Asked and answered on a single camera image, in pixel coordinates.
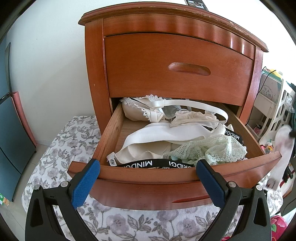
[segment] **silver screw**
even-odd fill
[[[61,183],[61,187],[62,187],[62,188],[65,188],[66,186],[68,186],[68,182],[67,182],[67,181],[63,181],[63,182]]]
[[[39,190],[39,188],[40,188],[40,185],[39,185],[39,184],[36,184],[36,185],[34,186],[34,190]]]
[[[228,185],[229,185],[230,187],[232,187],[232,188],[235,188],[235,187],[237,186],[237,184],[236,184],[235,182],[233,182],[233,181],[230,181],[230,182],[228,183]]]
[[[262,191],[262,187],[260,186],[260,185],[256,185],[256,189],[258,190],[258,191]]]

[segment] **black strap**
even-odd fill
[[[244,141],[242,140],[242,137],[239,134],[235,133],[234,131],[226,128],[225,135],[235,138],[240,144],[244,145]]]
[[[118,167],[129,167],[129,168],[188,168],[194,167],[192,164],[183,163],[181,161],[173,161],[170,159],[145,159],[140,161],[132,161],[129,163],[118,165]]]

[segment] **blue gripper pad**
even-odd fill
[[[78,182],[75,189],[72,191],[71,203],[75,209],[82,206],[85,202],[87,195],[89,194],[94,182],[96,181],[100,173],[100,169],[100,162],[98,160],[94,160],[88,170],[86,170],[84,176]]]
[[[219,173],[214,172],[210,165],[207,162],[206,165],[204,162],[206,162],[206,160],[200,160],[197,162],[196,174],[198,175],[200,181],[205,187],[207,193],[209,194],[213,204],[216,207],[223,208],[225,205],[225,192],[214,177],[215,174]]]

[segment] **floral pattern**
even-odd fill
[[[71,161],[87,163],[101,138],[95,116],[75,116],[59,132],[41,157],[23,192],[22,204],[28,211],[33,187],[57,187],[70,181],[67,169]],[[268,175],[261,180],[264,186]],[[281,191],[268,192],[270,214],[282,205]],[[69,240],[74,240],[58,206],[54,210],[61,228]],[[213,204],[178,210],[143,211],[107,207],[88,195],[77,211],[98,240],[102,241],[198,241],[219,212]],[[242,206],[227,229],[231,236],[242,213]]]

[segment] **white wall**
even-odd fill
[[[263,65],[296,84],[296,46],[280,20],[259,0],[203,0],[208,10],[242,26],[266,43]]]
[[[77,22],[85,12],[125,2],[131,1],[37,0],[9,30],[12,88],[38,143],[49,144],[73,116],[94,115],[84,26]]]

